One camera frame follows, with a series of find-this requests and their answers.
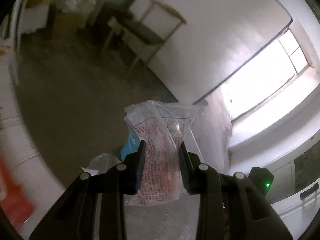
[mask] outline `blue plastic bag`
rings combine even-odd
[[[128,139],[121,149],[121,154],[120,154],[121,160],[124,161],[125,157],[128,154],[137,152],[139,148],[139,144],[140,144],[140,140],[138,135],[134,130],[130,130],[128,134]]]

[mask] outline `window frame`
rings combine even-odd
[[[301,46],[299,40],[296,38],[296,36],[294,35],[293,31],[290,29],[290,28],[287,28],[285,29],[280,35],[278,35],[274,40],[279,40],[279,38],[282,37],[282,35],[284,35],[287,31],[290,31],[292,33],[292,35],[294,36],[295,40],[297,41],[298,43],[298,48],[293,52],[295,53],[299,48],[301,48],[301,51],[307,61],[307,65],[298,73],[290,56],[292,56],[292,54],[289,56],[289,54],[287,53],[287,51],[285,50],[285,48],[283,47],[282,43],[280,42],[282,48],[284,49],[285,53],[287,54],[289,60],[291,61],[292,63],[292,67],[294,68],[295,70],[295,74],[290,78],[288,79],[281,87],[279,87],[275,92],[273,92],[271,95],[269,95],[267,98],[265,98],[264,100],[262,100],[260,103],[258,103],[257,105],[255,105],[254,107],[250,108],[249,110],[247,110],[246,112],[242,113],[241,115],[237,116],[236,118],[234,119],[231,119],[231,123],[234,123],[236,121],[239,121],[240,119],[246,117],[247,115],[249,114],[252,114],[254,113],[256,110],[258,110],[260,107],[264,106],[266,103],[268,103],[270,100],[272,100],[274,97],[276,97],[279,93],[281,93],[285,88],[287,88],[290,84],[292,84],[295,80],[297,80],[297,78],[299,78],[305,71],[307,68],[309,67],[313,67],[312,64],[309,62],[308,60],[308,57],[306,57],[306,54],[304,52],[304,49],[303,47]]]

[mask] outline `plastic bag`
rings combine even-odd
[[[94,10],[96,0],[59,0],[57,9],[63,13],[80,13],[85,18]]]
[[[125,108],[125,121],[146,142],[141,188],[129,205],[153,206],[177,200],[181,175],[177,150],[198,106],[146,101]]]
[[[125,145],[121,149],[121,153],[120,153],[121,160],[124,161],[125,157],[128,154],[137,152],[139,148],[139,144],[140,144],[139,137],[137,136],[135,131],[131,129],[128,134],[128,139]]]
[[[103,153],[92,158],[87,168],[82,168],[84,172],[90,173],[91,176],[106,173],[110,168],[121,163],[111,154]]]

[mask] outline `window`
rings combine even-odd
[[[305,153],[272,172],[275,176],[266,200],[276,203],[288,198],[306,187],[312,187],[320,178],[320,141]]]
[[[269,98],[307,65],[298,42],[287,30],[223,84],[229,94],[232,119]]]

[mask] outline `chair leg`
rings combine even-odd
[[[148,57],[148,59],[146,60],[146,65],[149,64],[149,62],[153,59],[153,57],[157,54],[157,52],[162,48],[164,44],[161,44],[159,46],[156,47],[156,49],[151,53],[151,55]]]
[[[109,33],[109,36],[107,37],[105,43],[103,44],[101,53],[103,53],[105,50],[108,49],[108,47],[109,47],[109,45],[110,45],[110,43],[111,43],[111,40],[112,40],[112,37],[113,37],[114,34],[115,34],[114,29],[111,29],[111,31],[110,31],[110,33]]]
[[[142,46],[141,51],[139,53],[137,53],[134,61],[132,62],[132,64],[130,65],[130,69],[133,69],[134,66],[139,62],[140,60],[140,55],[142,55],[143,51],[144,51],[145,45]]]
[[[139,62],[139,60],[140,60],[140,56],[139,54],[137,54],[136,57],[134,58],[134,61],[130,65],[130,69],[133,69],[134,66]]]
[[[130,33],[124,33],[124,35],[126,36],[127,35],[127,37],[124,37],[123,38],[123,49],[125,48],[125,46],[128,46],[129,47],[129,41],[130,41],[130,39],[131,39],[131,34]]]

